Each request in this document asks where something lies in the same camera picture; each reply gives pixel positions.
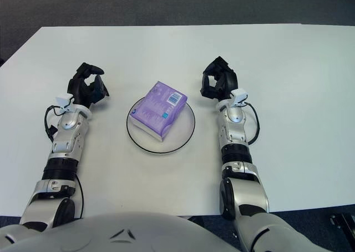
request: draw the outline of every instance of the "barcode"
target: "barcode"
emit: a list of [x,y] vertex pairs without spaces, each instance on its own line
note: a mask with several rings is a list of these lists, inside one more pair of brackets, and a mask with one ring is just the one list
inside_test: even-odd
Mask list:
[[169,97],[168,102],[175,106],[179,102],[181,97],[182,96],[179,93],[175,92]]

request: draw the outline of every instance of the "floor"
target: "floor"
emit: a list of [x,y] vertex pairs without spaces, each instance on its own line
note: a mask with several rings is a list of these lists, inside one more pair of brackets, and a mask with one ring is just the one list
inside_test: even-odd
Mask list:
[[[0,58],[7,60],[42,26],[153,26],[187,24],[304,23],[355,26],[355,0],[0,0]],[[355,205],[277,213],[314,243],[351,251],[333,213]],[[233,227],[204,216],[204,227],[235,247]],[[0,227],[19,218],[0,217]]]

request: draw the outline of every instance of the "white table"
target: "white table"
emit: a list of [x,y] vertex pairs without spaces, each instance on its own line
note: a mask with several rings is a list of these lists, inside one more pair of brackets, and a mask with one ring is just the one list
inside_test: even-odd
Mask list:
[[[104,69],[111,95],[91,108],[78,171],[84,215],[218,214],[216,103],[199,92],[217,56],[260,117],[250,151],[271,211],[353,204],[354,48],[355,27],[43,27],[0,68],[0,215],[22,215],[50,150],[45,109],[82,62]],[[147,154],[126,133],[128,110],[157,80],[186,93],[196,117],[190,142],[171,155]]]

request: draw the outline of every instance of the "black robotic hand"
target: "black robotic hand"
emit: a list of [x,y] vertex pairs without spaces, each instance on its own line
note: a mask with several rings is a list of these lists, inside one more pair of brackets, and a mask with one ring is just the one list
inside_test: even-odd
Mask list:
[[[95,80],[87,85],[85,79],[92,74],[96,74]],[[110,96],[106,86],[101,80],[100,75],[102,74],[104,74],[102,69],[85,62],[77,69],[77,73],[69,81],[67,91],[74,96],[74,104],[90,108],[92,103],[100,101],[106,95]]]
[[[215,87],[210,86],[209,76],[213,76],[217,81]],[[221,56],[216,58],[204,70],[200,91],[203,97],[216,98],[218,101],[230,99],[231,91],[237,88],[237,75],[228,67],[228,63]]]

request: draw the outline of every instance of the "black cable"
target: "black cable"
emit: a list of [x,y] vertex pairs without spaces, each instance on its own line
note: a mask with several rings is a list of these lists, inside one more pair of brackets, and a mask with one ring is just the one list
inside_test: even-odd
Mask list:
[[45,129],[45,132],[46,132],[48,138],[50,139],[50,141],[53,142],[53,136],[52,136],[52,134],[51,134],[51,132],[50,132],[50,130],[49,130],[49,128],[48,128],[48,123],[47,123],[47,115],[48,115],[48,113],[49,113],[52,109],[54,109],[54,106],[49,106],[49,107],[47,108],[47,110],[45,111],[45,115],[44,115],[44,129]]
[[80,219],[83,217],[83,211],[84,211],[84,192],[83,192],[83,188],[82,188],[82,184],[80,183],[79,177],[77,176],[77,174],[75,174],[75,177],[78,181],[79,187],[80,187],[80,192],[82,193],[82,212],[80,213]]
[[256,125],[257,125],[257,128],[256,128],[256,133],[254,135],[254,137],[248,142],[248,145],[251,145],[252,143],[254,143],[256,140],[257,140],[257,137],[259,136],[259,132],[260,132],[260,123],[259,123],[259,118],[257,117],[257,114],[256,114],[256,110],[255,108],[248,102],[244,102],[246,105],[248,105],[254,112],[255,114],[255,118],[256,118]]
[[[73,98],[74,98],[74,97],[71,97],[71,98],[69,99],[68,105],[65,105],[63,108],[66,108],[67,106],[69,106],[69,105],[71,104]],[[53,142],[53,135],[51,134],[51,132],[50,132],[50,130],[49,130],[49,127],[48,127],[48,123],[47,123],[47,116],[48,116],[48,113],[50,112],[50,110],[53,110],[53,112],[54,112],[54,114],[55,114],[56,116],[61,116],[61,115],[63,115],[64,113],[66,113],[66,111],[65,111],[65,112],[63,112],[63,113],[57,114],[57,112],[55,112],[55,108],[59,108],[59,109],[60,109],[60,106],[53,106],[53,105],[49,106],[49,107],[47,108],[47,110],[45,111],[45,115],[44,115],[44,129],[45,129],[45,132],[46,132],[48,138],[49,138],[50,141],[52,141],[52,142]]]

